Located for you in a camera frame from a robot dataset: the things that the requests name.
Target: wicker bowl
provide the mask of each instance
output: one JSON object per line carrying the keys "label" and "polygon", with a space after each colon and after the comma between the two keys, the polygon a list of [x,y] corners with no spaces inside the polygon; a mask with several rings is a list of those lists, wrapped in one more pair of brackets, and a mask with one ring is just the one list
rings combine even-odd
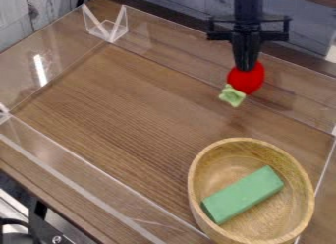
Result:
{"label": "wicker bowl", "polygon": [[[283,191],[216,225],[200,207],[201,200],[264,165],[280,175]],[[311,221],[315,199],[308,175],[291,155],[255,139],[225,139],[200,152],[189,170],[188,193],[195,220],[216,243],[293,243]]]}

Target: wall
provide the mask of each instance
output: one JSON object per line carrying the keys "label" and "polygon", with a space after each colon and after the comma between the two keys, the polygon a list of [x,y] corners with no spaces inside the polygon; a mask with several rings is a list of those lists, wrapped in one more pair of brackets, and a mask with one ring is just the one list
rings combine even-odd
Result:
{"label": "wall", "polygon": [[[145,0],[197,18],[232,13],[233,0]],[[291,44],[325,56],[336,34],[336,5],[327,7],[304,0],[265,0],[265,12],[293,17]]]}
{"label": "wall", "polygon": [[0,51],[76,7],[77,0],[0,0]]}

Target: wooden table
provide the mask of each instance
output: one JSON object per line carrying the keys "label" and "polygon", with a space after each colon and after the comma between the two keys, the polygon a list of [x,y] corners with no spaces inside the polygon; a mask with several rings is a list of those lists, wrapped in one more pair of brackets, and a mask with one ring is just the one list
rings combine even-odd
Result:
{"label": "wooden table", "polygon": [[[95,0],[91,7],[97,16],[105,18],[116,16],[119,9],[119,5],[109,0]],[[77,12],[65,16],[56,26],[36,34],[36,39],[27,39],[9,49],[3,58],[13,57],[23,49],[28,49],[29,44],[39,38],[43,39],[51,29],[60,35],[71,32],[72,28],[68,29],[67,25],[76,25],[77,19]],[[275,106],[267,107],[253,100],[247,101],[241,108],[232,109],[217,100],[219,89],[215,86],[221,84],[220,78],[207,79],[209,72],[224,72],[232,64],[228,45],[209,44],[208,50],[208,43],[201,41],[204,35],[200,32],[188,30],[177,37],[179,32],[168,24],[168,27],[161,22],[147,24],[152,42],[145,51],[135,49],[135,46],[128,48],[132,52],[125,49],[137,32],[131,32],[128,40],[117,45],[103,42],[92,45],[91,42],[96,42],[93,39],[88,39],[88,43],[69,42],[68,53],[61,50],[61,56],[68,54],[68,59],[76,49],[89,49],[91,45],[93,49],[80,62],[67,68],[61,77],[12,110],[20,120],[79,154],[89,164],[80,161],[73,154],[65,153],[63,148],[41,143],[43,138],[33,137],[23,129],[19,131],[21,146],[31,148],[44,164],[61,173],[57,178],[51,175],[52,170],[45,170],[28,160],[28,155],[15,151],[4,142],[0,143],[1,170],[103,243],[149,243],[139,232],[112,217],[109,206],[116,203],[119,193],[109,176],[191,227],[197,227],[188,207],[187,174],[196,154],[208,144],[229,137],[252,137],[268,141],[293,155],[315,186],[333,144],[333,136],[316,129],[320,123],[309,122],[311,117],[317,117],[313,107],[309,109],[309,105],[315,103],[309,100],[309,95],[315,92],[309,90],[313,90],[313,86],[327,89],[325,93],[317,93],[317,98],[323,101],[329,98],[328,93],[335,91],[331,85],[333,80],[324,81],[319,74],[296,66],[291,67],[287,62],[264,55],[265,65],[275,78],[271,78],[268,92],[259,93],[256,97],[264,99],[263,103],[268,101],[268,105],[277,92],[287,92],[287,82],[281,84],[285,90],[277,91],[279,75],[281,81],[293,82],[289,86],[293,87],[296,96],[295,101],[280,99],[279,102],[285,101],[285,105],[291,104],[293,108],[287,106],[283,110],[279,105],[275,110]],[[169,45],[159,43],[160,35],[168,38]],[[184,47],[189,40],[185,39],[184,42],[187,37],[199,42],[200,46],[193,49]],[[63,39],[55,38],[64,46],[65,36]],[[215,56],[216,60],[208,61],[205,57],[211,58],[213,51],[217,54],[223,52],[223,57],[219,59]],[[196,53],[208,54],[205,57],[200,55],[197,63]],[[189,67],[191,72],[181,73],[184,71],[177,70],[185,68],[181,61],[188,60],[195,63],[191,63],[195,69]],[[203,74],[192,78],[189,75],[196,71]],[[303,101],[300,105],[307,106],[295,108],[296,101]],[[299,122],[295,119],[300,116],[295,115],[301,114],[303,109],[307,111],[303,112],[307,119],[301,118]],[[333,112],[332,103],[328,111]],[[332,177],[335,170],[331,168],[329,171]],[[328,187],[324,189],[328,190],[325,193],[332,193],[331,198],[335,199],[335,191]],[[128,194],[120,202],[125,205],[123,210],[133,212],[135,205],[127,200],[127,196]],[[335,211],[331,206],[335,200],[323,200],[320,203],[323,206],[317,210],[313,227],[304,235],[304,243],[316,243],[312,241],[315,238],[319,243],[331,243],[331,225],[336,226],[336,219],[329,216],[327,225],[320,221],[327,208]],[[133,218],[141,218],[145,214],[145,211],[137,212]],[[161,236],[167,243],[179,243],[168,236],[179,235],[175,231]],[[191,243],[209,243],[200,236],[191,235],[188,238]]]}

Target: red object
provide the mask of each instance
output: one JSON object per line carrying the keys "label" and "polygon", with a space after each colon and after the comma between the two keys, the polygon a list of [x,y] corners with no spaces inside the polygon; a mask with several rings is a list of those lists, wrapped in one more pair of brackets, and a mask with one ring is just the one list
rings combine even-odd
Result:
{"label": "red object", "polygon": [[233,68],[227,76],[227,82],[232,87],[247,94],[253,93],[261,88],[264,79],[265,68],[260,62],[257,62],[255,68],[249,72]]}

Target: small green object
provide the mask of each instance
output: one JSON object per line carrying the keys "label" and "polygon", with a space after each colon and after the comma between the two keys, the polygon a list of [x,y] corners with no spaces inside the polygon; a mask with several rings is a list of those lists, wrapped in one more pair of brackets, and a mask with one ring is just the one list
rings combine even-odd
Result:
{"label": "small green object", "polygon": [[201,208],[209,219],[221,225],[280,192],[283,187],[283,180],[273,169],[265,166],[207,197]]}
{"label": "small green object", "polygon": [[247,94],[243,91],[236,90],[231,84],[225,85],[225,88],[219,95],[219,99],[228,102],[232,107],[239,107],[245,97]]}

